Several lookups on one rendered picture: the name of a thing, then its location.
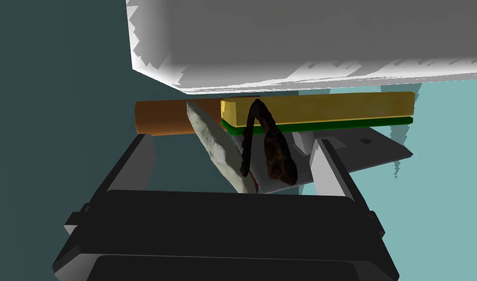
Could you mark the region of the mottled grey stone blade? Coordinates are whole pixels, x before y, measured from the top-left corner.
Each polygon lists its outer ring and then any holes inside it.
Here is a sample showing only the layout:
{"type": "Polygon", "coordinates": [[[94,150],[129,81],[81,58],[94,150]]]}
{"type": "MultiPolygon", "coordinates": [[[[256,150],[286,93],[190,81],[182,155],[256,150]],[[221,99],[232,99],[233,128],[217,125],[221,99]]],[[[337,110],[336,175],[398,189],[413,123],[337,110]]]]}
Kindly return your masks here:
{"type": "Polygon", "coordinates": [[[187,117],[210,160],[238,193],[256,194],[251,177],[240,172],[242,157],[228,134],[201,107],[187,102],[187,117]]]}

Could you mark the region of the yellow and green sponge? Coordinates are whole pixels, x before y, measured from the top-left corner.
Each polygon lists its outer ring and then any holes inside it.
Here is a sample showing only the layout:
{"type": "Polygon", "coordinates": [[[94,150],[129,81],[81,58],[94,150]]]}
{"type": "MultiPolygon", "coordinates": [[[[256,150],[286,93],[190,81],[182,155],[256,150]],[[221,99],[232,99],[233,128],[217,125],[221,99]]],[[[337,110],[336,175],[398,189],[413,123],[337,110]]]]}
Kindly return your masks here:
{"type": "Polygon", "coordinates": [[[411,124],[413,92],[260,97],[283,133],[411,124]]]}

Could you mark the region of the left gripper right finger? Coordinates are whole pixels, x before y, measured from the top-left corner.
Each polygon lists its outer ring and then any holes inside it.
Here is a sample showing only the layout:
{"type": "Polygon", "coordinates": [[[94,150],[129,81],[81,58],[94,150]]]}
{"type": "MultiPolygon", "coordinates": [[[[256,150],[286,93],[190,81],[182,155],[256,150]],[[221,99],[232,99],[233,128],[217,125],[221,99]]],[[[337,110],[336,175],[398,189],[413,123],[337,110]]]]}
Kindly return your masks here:
{"type": "Polygon", "coordinates": [[[348,197],[352,201],[364,201],[328,139],[315,139],[310,156],[310,169],[317,195],[348,197]]]}

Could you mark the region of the flat grey plate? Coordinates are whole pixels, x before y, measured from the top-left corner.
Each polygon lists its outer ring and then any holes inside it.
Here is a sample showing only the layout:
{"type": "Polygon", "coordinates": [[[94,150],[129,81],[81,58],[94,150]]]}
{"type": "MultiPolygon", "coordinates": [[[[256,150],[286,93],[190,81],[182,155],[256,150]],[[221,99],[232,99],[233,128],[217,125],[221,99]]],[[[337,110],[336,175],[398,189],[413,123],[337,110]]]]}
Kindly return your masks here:
{"type": "MultiPolygon", "coordinates": [[[[284,136],[298,169],[295,187],[313,182],[308,142],[315,139],[327,139],[349,173],[412,156],[405,146],[370,127],[293,132],[284,133],[284,136]]],[[[291,187],[268,177],[263,134],[253,136],[250,171],[262,193],[275,193],[291,187]]]]}

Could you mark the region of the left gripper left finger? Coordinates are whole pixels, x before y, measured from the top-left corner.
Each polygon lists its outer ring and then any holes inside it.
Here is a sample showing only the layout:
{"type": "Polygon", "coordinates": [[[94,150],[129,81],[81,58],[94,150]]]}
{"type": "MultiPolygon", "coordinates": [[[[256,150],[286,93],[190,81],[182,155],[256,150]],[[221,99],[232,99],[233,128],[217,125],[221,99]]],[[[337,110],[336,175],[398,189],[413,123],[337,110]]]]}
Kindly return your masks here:
{"type": "Polygon", "coordinates": [[[137,135],[101,183],[101,192],[146,190],[155,160],[153,137],[148,134],[137,135]]]}

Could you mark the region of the orange-brown cylinder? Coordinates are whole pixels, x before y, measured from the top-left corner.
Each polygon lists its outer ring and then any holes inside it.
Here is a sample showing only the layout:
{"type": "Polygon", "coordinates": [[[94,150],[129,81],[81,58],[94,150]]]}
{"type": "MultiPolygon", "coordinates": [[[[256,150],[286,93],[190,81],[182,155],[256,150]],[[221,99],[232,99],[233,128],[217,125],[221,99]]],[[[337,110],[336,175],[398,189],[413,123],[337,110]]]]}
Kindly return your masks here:
{"type": "Polygon", "coordinates": [[[149,100],[135,104],[135,125],[138,134],[168,136],[193,134],[187,118],[189,100],[149,100]]]}

